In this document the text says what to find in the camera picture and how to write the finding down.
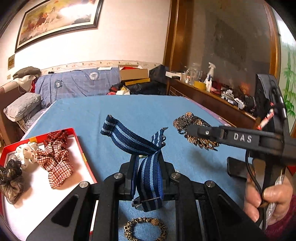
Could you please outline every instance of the blue tablecloth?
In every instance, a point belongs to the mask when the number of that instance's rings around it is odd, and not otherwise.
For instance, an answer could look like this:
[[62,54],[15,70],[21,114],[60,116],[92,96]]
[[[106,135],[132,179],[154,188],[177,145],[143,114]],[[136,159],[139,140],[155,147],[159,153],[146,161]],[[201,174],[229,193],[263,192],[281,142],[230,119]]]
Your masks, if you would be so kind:
[[[220,145],[218,151],[207,151],[190,144],[173,127],[173,121],[188,111],[212,126],[221,125],[209,111],[183,97],[92,96],[56,101],[27,137],[73,127],[97,181],[101,182],[112,173],[118,172],[120,165],[130,159],[130,155],[117,148],[111,138],[100,134],[108,114],[147,140],[151,140],[151,136],[162,127],[168,127],[165,131],[166,146],[162,148],[164,160],[171,162],[178,172],[193,181],[215,181],[242,207],[245,183],[228,176],[226,159],[231,156],[244,160],[245,151],[226,145]],[[123,226],[128,220],[144,216],[160,218],[168,227],[167,240],[176,239],[174,201],[166,202],[163,208],[148,213],[132,208],[131,202],[121,201],[119,240],[126,240]],[[136,226],[134,233],[137,238],[146,241],[155,240],[160,232],[157,227],[142,224]]]

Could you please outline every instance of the black phone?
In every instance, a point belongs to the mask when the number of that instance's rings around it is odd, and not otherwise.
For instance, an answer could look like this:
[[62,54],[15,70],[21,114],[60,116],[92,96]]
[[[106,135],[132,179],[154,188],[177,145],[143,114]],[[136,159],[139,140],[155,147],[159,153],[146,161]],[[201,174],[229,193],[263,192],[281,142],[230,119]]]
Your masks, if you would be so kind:
[[227,157],[227,173],[231,177],[240,177],[247,180],[248,170],[246,163],[232,157]]

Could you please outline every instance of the hand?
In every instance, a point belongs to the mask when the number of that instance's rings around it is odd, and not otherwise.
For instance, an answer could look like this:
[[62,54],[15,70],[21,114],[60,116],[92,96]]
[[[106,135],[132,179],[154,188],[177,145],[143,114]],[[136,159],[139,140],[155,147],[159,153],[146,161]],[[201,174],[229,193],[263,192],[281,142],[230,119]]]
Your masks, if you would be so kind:
[[[267,202],[276,202],[276,208],[268,225],[272,225],[281,220],[288,212],[292,199],[293,188],[288,178],[285,176],[282,185],[268,187],[263,192],[263,199]],[[244,198],[245,213],[256,222],[259,219],[258,207],[261,204],[261,197],[257,191],[250,175],[247,175],[246,191]]]

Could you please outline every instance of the painting of horses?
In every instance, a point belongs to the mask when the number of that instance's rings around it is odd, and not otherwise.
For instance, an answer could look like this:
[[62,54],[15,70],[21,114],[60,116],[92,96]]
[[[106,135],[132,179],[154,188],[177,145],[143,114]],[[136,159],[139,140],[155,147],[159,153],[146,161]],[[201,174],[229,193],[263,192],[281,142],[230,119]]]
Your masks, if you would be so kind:
[[44,38],[97,26],[103,0],[46,0],[27,11],[15,51]]

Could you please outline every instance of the screw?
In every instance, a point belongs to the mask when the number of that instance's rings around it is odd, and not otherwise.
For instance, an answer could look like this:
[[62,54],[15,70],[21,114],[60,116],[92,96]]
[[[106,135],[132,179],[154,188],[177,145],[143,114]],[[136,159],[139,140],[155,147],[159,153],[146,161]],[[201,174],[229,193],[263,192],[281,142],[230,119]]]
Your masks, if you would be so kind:
[[83,182],[79,183],[79,186],[80,186],[81,188],[86,188],[88,185],[89,185],[89,183],[86,182],[86,181],[83,181]]
[[213,188],[215,186],[215,183],[213,181],[207,181],[206,182],[206,185],[209,187],[209,188]]
[[174,179],[178,179],[180,176],[181,176],[181,174],[178,173],[178,172],[173,172],[172,173],[172,178],[174,178]]
[[115,179],[120,179],[120,178],[122,178],[122,177],[123,177],[123,174],[120,173],[120,172],[114,174],[114,178],[115,178]]

